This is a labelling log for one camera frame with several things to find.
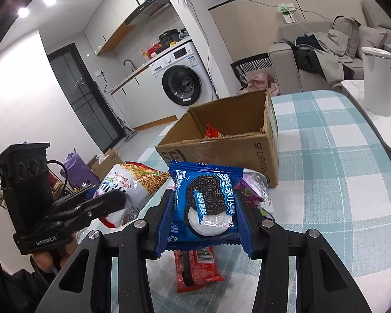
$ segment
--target kitchen backsplash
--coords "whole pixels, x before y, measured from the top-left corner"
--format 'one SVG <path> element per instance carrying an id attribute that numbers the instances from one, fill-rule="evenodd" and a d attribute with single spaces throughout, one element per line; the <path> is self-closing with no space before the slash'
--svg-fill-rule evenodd
<path id="1" fill-rule="evenodd" d="M 142 50 L 148 50 L 153 43 L 158 42 L 158 36 L 169 29 L 184 28 L 174 7 L 169 6 L 148 23 L 136 26 L 114 49 L 121 64 L 130 59 L 136 67 L 144 64 Z"/>

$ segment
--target beige wall panel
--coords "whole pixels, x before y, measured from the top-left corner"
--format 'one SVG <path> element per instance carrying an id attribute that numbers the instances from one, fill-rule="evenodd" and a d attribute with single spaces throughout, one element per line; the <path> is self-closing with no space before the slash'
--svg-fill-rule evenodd
<path id="1" fill-rule="evenodd" d="M 255 0 L 278 6 L 296 0 Z M 255 2 L 236 0 L 210 11 L 217 28 L 232 56 L 233 61 L 268 51 L 277 37 L 278 27 L 285 23 L 276 7 L 267 7 Z M 304 21 L 299 10 L 294 12 L 297 20 Z"/>
<path id="2" fill-rule="evenodd" d="M 365 23 L 361 8 L 361 0 L 297 0 L 303 10 L 315 11 L 334 21 L 338 15 L 354 16 L 362 24 Z M 306 21 L 317 21 L 322 18 L 313 13 L 303 12 Z"/>

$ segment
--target human hand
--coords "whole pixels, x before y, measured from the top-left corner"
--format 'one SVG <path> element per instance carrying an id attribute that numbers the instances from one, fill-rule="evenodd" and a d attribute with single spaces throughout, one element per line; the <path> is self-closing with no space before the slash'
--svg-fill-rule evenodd
<path id="1" fill-rule="evenodd" d="M 73 254 L 73 252 L 78 246 L 75 233 L 72 235 L 72 239 L 73 239 L 72 242 L 64 246 L 64 253 L 63 255 L 61 255 L 61 262 L 59 263 L 61 267 L 65 265 L 65 263 L 70 258 L 71 254 Z M 46 273 L 52 273 L 51 267 L 54 264 L 54 260 L 51 256 L 51 253 L 49 252 L 34 253 L 32 254 L 32 258 L 42 271 Z"/>

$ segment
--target oreo package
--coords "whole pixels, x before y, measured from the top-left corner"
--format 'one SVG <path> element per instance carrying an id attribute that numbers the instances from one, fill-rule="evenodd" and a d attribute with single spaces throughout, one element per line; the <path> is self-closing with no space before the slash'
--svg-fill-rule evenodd
<path id="1" fill-rule="evenodd" d="M 243 168 L 171 161 L 169 172 L 175 191 L 166 248 L 240 243 L 233 186 L 242 179 Z"/>

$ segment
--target checkered tablecloth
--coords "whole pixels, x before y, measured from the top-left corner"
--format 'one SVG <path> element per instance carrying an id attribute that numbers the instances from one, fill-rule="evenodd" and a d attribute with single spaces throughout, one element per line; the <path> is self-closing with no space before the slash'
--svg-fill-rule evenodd
<path id="1" fill-rule="evenodd" d="M 355 278 L 373 313 L 391 305 L 391 163 L 359 111 L 331 91 L 273 98 L 278 121 L 279 184 L 269 193 L 275 219 L 285 229 L 318 229 Z M 159 142 L 167 127 L 155 140 Z M 154 147 L 140 162 L 168 168 Z M 141 212 L 159 203 L 165 186 Z M 104 233 L 113 231 L 92 223 Z M 241 246 L 215 247 L 225 281 L 177 294 L 172 252 L 147 261 L 155 312 L 250 312 L 261 261 L 251 261 Z M 113 263 L 113 310 L 117 310 Z M 290 257 L 288 312 L 295 312 L 295 258 Z"/>

